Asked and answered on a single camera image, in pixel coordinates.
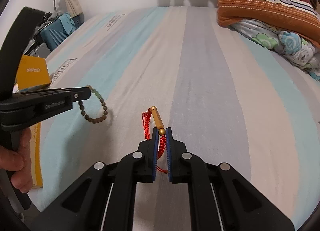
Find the gold bar charm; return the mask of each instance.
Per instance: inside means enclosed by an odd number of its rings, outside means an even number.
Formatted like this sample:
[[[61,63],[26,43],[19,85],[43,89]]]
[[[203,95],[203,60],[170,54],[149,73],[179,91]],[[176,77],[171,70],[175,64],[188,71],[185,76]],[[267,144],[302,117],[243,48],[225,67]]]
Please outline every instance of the gold bar charm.
[[[159,130],[159,135],[165,135],[166,131],[157,108],[155,106],[151,106],[149,110],[151,111],[156,127]]]

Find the red cord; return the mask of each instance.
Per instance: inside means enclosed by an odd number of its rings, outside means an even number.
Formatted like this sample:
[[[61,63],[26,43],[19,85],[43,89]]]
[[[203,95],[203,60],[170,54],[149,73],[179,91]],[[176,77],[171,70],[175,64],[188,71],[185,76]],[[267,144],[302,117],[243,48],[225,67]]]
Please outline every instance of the red cord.
[[[142,113],[142,125],[143,125],[143,129],[144,129],[144,137],[147,139],[147,140],[150,140],[150,119],[151,119],[151,111],[150,109],[145,112],[145,113]],[[164,150],[165,150],[165,146],[166,146],[166,142],[167,141],[167,138],[162,135],[161,138],[160,138],[160,145],[159,145],[159,150],[158,150],[158,153],[157,153],[157,159],[160,159],[161,156],[163,155],[164,153]],[[163,170],[161,169],[159,166],[157,166],[157,170],[159,170],[160,172],[163,172],[165,174],[168,173],[167,170]]]

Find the hand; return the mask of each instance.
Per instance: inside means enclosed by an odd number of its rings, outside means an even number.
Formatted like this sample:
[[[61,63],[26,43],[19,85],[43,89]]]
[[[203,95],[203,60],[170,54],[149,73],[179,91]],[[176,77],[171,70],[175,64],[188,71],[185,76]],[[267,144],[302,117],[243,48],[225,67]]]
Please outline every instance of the hand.
[[[22,193],[27,193],[32,188],[30,139],[31,131],[27,128],[20,135],[18,152],[0,146],[0,169],[15,171],[11,183]]]

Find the bed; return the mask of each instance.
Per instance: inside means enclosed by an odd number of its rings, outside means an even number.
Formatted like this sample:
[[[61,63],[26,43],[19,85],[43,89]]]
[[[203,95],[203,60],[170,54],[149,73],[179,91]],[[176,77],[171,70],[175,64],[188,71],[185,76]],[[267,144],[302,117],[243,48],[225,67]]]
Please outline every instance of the bed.
[[[236,31],[215,8],[157,7],[98,15],[47,58],[51,87],[97,89],[108,118],[76,107],[42,122],[43,210],[97,161],[119,161],[144,140],[155,105],[173,137],[205,162],[230,163],[295,225],[320,200],[320,85]],[[99,102],[84,101],[101,116]],[[165,156],[158,164],[166,168]],[[187,185],[137,185],[133,230],[190,230]]]

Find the triangular cutout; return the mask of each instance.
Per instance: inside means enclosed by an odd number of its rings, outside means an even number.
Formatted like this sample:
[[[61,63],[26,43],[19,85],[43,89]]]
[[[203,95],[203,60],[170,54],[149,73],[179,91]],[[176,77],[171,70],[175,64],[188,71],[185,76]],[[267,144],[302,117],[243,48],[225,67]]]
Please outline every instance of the triangular cutout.
[[[245,212],[251,212],[257,208],[262,207],[261,202],[251,194],[237,179],[234,179],[233,185],[236,188],[241,204]]]
[[[91,179],[86,179],[63,203],[62,207],[77,213],[91,184]]]

